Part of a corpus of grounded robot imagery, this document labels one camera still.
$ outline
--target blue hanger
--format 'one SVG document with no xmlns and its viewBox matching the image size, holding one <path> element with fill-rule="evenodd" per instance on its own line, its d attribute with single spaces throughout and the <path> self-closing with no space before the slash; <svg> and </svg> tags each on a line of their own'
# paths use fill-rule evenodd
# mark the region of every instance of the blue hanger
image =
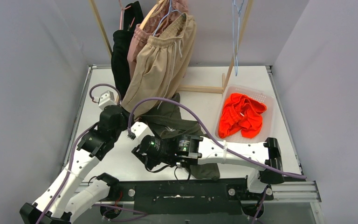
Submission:
<svg viewBox="0 0 358 224">
<path fill-rule="evenodd" d="M 243 3 L 245 2 L 245 0 L 242 0 L 242 3 L 240 6 L 237 5 L 237 3 L 235 2 L 235 0 L 232 0 L 233 2 L 233 55 L 234 55 L 234 72 L 235 72 L 235 76 L 238 75 L 238 45 L 239 45 L 239 38 L 240 38 L 240 18 L 241 18 L 241 11 L 242 11 L 242 7 L 243 7 Z M 234 8 L 237 8 L 237 14 L 238 14 L 238 31 L 237 31 L 237 47 L 235 50 L 235 37 L 234 37 Z"/>
<path fill-rule="evenodd" d="M 177 9 L 172 10 L 172 0 L 169 0 L 168 13 L 167 13 L 167 15 L 165 15 L 165 16 L 160 20 L 160 22 L 158 23 L 158 26 L 157 26 L 156 30 L 154 31 L 154 33 L 153 33 L 153 36 L 156 35 L 157 30 L 158 30 L 158 29 L 160 28 L 160 26 L 161 26 L 161 22 L 162 22 L 170 13 L 173 13 L 173 12 L 179 12 L 181 15 L 183 15 L 183 13 L 181 13 L 181 12 L 180 12 L 179 10 L 177 10 Z"/>
</svg>

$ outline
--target bolt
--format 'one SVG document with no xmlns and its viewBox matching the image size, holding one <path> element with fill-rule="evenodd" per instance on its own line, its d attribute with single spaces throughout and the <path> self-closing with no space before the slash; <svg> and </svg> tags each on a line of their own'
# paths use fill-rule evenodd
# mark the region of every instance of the bolt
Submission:
<svg viewBox="0 0 358 224">
<path fill-rule="evenodd" d="M 230 190 L 228 190 L 228 194 L 231 195 L 231 196 L 234 196 L 235 195 L 235 190 L 231 188 Z"/>
<path fill-rule="evenodd" d="M 134 197 L 134 195 L 135 195 L 135 190 L 134 189 L 129 189 L 128 190 L 128 196 Z"/>
<path fill-rule="evenodd" d="M 271 195 L 272 195 L 272 190 L 271 190 L 271 188 L 267 188 L 267 190 L 266 190 L 266 195 L 268 195 L 268 196 L 271 196 Z"/>
</svg>

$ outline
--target white panel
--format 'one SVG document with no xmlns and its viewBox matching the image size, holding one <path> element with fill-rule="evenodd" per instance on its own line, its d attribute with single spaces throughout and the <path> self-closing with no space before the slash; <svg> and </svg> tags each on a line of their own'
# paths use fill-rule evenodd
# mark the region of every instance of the white panel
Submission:
<svg viewBox="0 0 358 224">
<path fill-rule="evenodd" d="M 358 223 L 358 1 L 311 0 L 273 73 L 326 223 Z"/>
<path fill-rule="evenodd" d="M 55 0 L 80 42 L 89 64 L 110 64 L 107 49 L 87 0 Z M 255 0 L 239 52 L 241 64 L 273 64 L 309 0 Z M 120 8 L 117 0 L 95 0 L 113 46 Z M 123 5 L 134 0 L 123 0 Z M 146 15 L 156 0 L 139 1 Z M 233 54 L 231 0 L 188 0 L 197 22 L 191 64 L 228 66 Z"/>
<path fill-rule="evenodd" d="M 52 0 L 0 1 L 0 224 L 57 177 L 86 74 Z"/>
</svg>

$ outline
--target white plastic basket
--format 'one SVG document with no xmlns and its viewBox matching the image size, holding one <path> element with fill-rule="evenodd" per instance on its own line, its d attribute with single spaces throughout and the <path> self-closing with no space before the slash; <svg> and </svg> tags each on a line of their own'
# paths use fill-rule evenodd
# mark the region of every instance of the white plastic basket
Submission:
<svg viewBox="0 0 358 224">
<path fill-rule="evenodd" d="M 218 134 L 219 121 L 220 121 L 220 117 L 222 114 L 223 105 L 224 105 L 224 102 L 226 101 L 226 99 L 232 93 L 245 94 L 248 97 L 250 97 L 254 100 L 257 100 L 258 102 L 265 104 L 267 107 L 267 110 L 264 113 L 262 113 L 262 117 L 263 117 L 262 129 L 261 129 L 260 133 L 252 139 L 243 137 L 241 135 L 241 131 L 238 131 L 237 133 L 230 135 L 224 139 L 219 137 L 219 134 Z M 216 124 L 214 126 L 215 131 L 213 134 L 218 140 L 226 140 L 228 142 L 236 142 L 236 143 L 263 142 L 266 140 L 267 137 L 270 137 L 271 132 L 274 127 L 274 106 L 275 106 L 274 98 L 272 96 L 268 96 L 268 95 L 264 94 L 262 91 L 254 90 L 254 89 L 247 88 L 244 86 L 239 86 L 239 85 L 229 85 L 229 86 L 227 86 L 226 90 L 224 91 L 223 98 L 221 99 L 218 117 L 216 118 Z"/>
</svg>

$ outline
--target wooden frame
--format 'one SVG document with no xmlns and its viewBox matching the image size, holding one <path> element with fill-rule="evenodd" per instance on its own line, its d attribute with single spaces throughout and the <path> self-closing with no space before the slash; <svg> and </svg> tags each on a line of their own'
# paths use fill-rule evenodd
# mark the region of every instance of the wooden frame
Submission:
<svg viewBox="0 0 358 224">
<path fill-rule="evenodd" d="M 245 34 L 246 25 L 248 23 L 250 11 L 251 11 L 252 6 L 253 6 L 253 1 L 254 0 L 248 0 L 248 3 L 246 5 L 245 15 L 243 16 L 243 19 L 242 19 L 242 26 L 241 26 L 241 30 L 240 30 L 240 37 L 239 37 L 239 40 L 238 40 L 238 47 L 242 42 L 243 35 Z M 105 42 L 106 48 L 108 49 L 108 54 L 111 57 L 112 56 L 112 48 L 110 47 L 109 39 L 108 39 L 108 36 L 106 35 L 105 27 L 103 26 L 101 16 L 99 15 L 98 8 L 97 8 L 97 6 L 95 4 L 95 0 L 89 0 L 89 2 L 90 2 L 90 5 L 91 5 L 91 9 L 94 12 L 96 22 L 97 22 L 97 24 L 99 26 L 99 29 L 101 31 L 103 41 Z M 224 90 L 227 87 L 227 84 L 228 84 L 228 81 L 230 79 L 233 67 L 234 67 L 234 54 L 231 57 L 231 64 L 230 64 L 230 66 L 228 68 L 227 75 L 225 75 L 225 74 L 222 75 L 221 87 L 199 86 L 199 85 L 180 85 L 178 90 L 180 90 L 180 91 L 193 91 L 193 92 L 223 93 Z"/>
</svg>

